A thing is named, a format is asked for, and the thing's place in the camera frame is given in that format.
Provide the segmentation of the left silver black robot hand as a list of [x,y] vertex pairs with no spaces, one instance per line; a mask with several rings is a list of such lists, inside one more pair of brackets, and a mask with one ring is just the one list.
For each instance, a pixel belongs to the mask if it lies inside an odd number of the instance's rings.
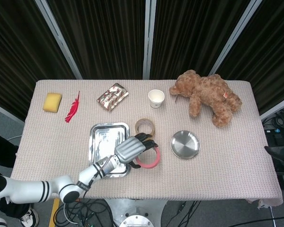
[[[154,168],[160,161],[160,150],[155,141],[150,140],[151,137],[152,135],[146,133],[131,136],[115,147],[114,154],[118,157],[120,163],[129,164],[132,168]],[[142,163],[139,155],[152,148],[156,152],[155,161],[151,164]]]

